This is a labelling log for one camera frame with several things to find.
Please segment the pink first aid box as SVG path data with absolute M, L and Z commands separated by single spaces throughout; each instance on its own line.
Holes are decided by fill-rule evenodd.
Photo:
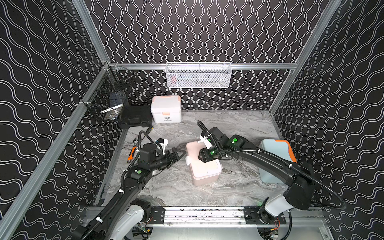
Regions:
M 201 141 L 190 142 L 186 145 L 186 164 L 190 167 L 195 186 L 216 182 L 222 173 L 222 165 L 219 160 L 203 162 L 199 159 L 201 150 L 208 150 Z

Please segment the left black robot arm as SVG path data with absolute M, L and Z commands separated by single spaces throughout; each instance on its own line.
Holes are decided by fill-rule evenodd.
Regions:
M 74 240 L 123 240 L 137 224 L 150 222 L 151 204 L 138 199 L 138 194 L 151 178 L 169 169 L 186 155 L 186 151 L 166 150 L 161 142 L 151 138 L 143 145 L 142 136 L 148 133 L 139 132 L 136 156 L 123 171 L 118 192 L 88 225 L 75 229 Z

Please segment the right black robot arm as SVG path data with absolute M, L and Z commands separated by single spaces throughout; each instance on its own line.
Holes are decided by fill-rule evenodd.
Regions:
M 282 194 L 264 200 L 261 207 L 262 214 L 276 217 L 294 208 L 308 210 L 309 207 L 346 209 L 347 204 L 344 199 L 330 187 L 317 180 L 313 168 L 308 164 L 299 165 L 296 162 L 285 160 L 256 147 L 239 135 L 228 138 L 218 128 L 208 129 L 201 121 L 197 121 L 197 125 L 202 130 L 203 139 L 211 144 L 207 150 L 201 151 L 201 159 L 228 161 L 235 158 L 246 161 L 273 175 L 287 186 L 286 191 Z M 339 205 L 314 202 L 312 197 L 317 185 L 338 199 Z

